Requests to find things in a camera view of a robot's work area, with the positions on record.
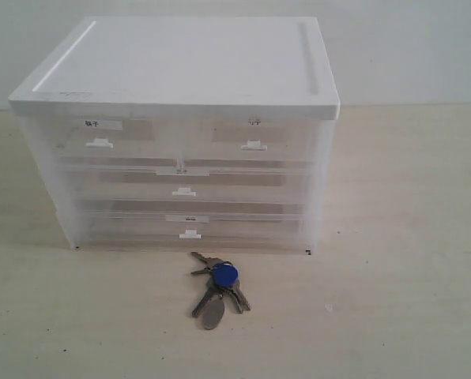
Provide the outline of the key bunch with blue fob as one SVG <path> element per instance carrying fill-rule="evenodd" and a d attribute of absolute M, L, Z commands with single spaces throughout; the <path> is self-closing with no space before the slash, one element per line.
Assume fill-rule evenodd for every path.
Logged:
<path fill-rule="evenodd" d="M 238 314 L 251 310 L 250 303 L 240 289 L 239 270 L 232 262 L 218 257 L 206 257 L 194 251 L 190 254 L 204 265 L 203 269 L 190 274 L 209 277 L 204 295 L 191 311 L 193 318 L 201 318 L 201 325 L 205 330 L 213 330 L 220 324 L 225 311 L 225 297 L 232 300 Z"/>

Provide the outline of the wide clear drawer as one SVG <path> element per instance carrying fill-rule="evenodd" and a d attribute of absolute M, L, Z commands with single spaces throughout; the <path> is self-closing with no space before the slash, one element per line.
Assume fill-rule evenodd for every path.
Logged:
<path fill-rule="evenodd" d="M 303 203 L 317 187 L 307 161 L 192 159 L 181 168 L 68 162 L 76 197 L 112 201 Z"/>
<path fill-rule="evenodd" d="M 298 215 L 89 211 L 81 214 L 72 244 L 220 241 L 310 245 L 309 225 Z"/>

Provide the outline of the middle wide clear drawer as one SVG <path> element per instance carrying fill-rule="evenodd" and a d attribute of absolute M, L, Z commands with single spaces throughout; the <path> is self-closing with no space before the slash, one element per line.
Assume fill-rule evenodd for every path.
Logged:
<path fill-rule="evenodd" d="M 303 203 L 317 187 L 307 161 L 192 159 L 181 168 L 68 162 L 76 197 L 112 201 Z"/>

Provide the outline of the bottom wide clear drawer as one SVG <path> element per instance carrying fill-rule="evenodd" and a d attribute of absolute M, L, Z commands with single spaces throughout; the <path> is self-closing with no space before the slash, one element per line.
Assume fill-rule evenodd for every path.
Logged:
<path fill-rule="evenodd" d="M 310 245 L 309 225 L 298 215 L 89 211 L 81 214 L 72 244 L 220 241 Z"/>

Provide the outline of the white translucent drawer cabinet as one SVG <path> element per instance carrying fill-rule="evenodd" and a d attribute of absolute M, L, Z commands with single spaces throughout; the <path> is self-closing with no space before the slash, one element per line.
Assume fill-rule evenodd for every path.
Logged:
<path fill-rule="evenodd" d="M 341 102 L 313 17 L 89 17 L 12 92 L 9 104 L 74 249 L 312 253 L 318 246 Z M 42 118 L 164 120 L 177 127 L 182 151 L 176 159 L 60 156 L 41 132 Z M 61 172 L 71 161 L 181 168 L 189 133 L 211 119 L 317 122 L 316 190 L 301 204 L 86 200 Z M 312 243 L 72 244 L 82 213 L 109 210 L 298 215 Z"/>

